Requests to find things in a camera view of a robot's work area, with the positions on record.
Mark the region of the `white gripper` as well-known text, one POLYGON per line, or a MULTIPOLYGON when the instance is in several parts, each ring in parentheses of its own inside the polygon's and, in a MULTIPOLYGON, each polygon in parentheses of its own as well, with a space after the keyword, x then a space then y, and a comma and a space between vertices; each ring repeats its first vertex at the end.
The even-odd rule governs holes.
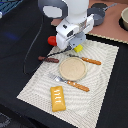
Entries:
POLYGON ((63 19, 56 27, 57 46, 60 49, 66 49, 67 47, 74 49, 86 40, 85 34, 93 29, 93 25, 93 14, 81 24, 71 24, 66 19, 63 19))

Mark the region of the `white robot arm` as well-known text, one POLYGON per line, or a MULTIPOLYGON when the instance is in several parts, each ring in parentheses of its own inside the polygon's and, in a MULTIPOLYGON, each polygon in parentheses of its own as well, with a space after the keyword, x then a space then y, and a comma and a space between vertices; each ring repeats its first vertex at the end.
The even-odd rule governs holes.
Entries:
POLYGON ((43 15, 61 19, 57 25, 56 43, 60 49, 74 49, 86 40, 93 29, 93 14, 87 15, 89 0, 38 0, 43 15))

